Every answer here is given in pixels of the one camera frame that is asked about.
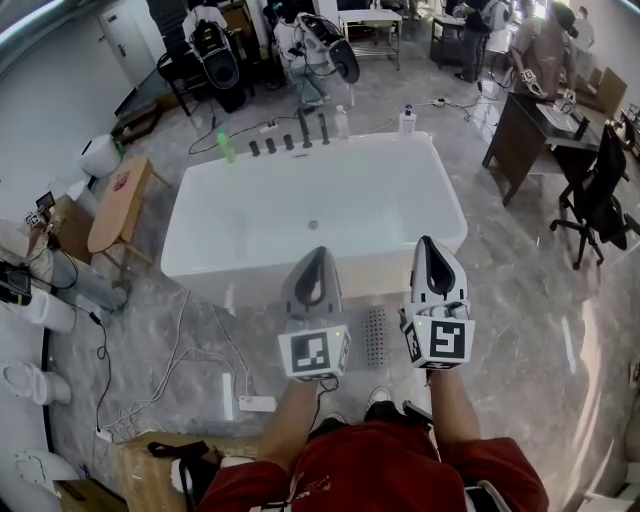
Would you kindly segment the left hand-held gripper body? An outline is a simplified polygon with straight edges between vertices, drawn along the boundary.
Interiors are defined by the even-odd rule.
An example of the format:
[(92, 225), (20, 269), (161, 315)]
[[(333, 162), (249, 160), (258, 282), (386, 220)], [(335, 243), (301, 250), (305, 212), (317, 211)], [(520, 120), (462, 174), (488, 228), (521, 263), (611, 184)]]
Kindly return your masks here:
[(278, 344), (285, 374), (301, 382), (344, 375), (351, 346), (348, 315), (343, 308), (327, 311), (284, 311)]

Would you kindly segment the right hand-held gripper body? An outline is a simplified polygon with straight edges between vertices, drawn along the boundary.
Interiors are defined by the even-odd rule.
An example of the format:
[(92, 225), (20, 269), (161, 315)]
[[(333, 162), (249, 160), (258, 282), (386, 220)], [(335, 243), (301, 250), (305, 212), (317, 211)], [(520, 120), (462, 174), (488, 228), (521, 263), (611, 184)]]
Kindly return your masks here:
[(470, 360), (475, 321), (467, 300), (447, 304), (406, 304), (400, 330), (414, 368), (450, 370)]

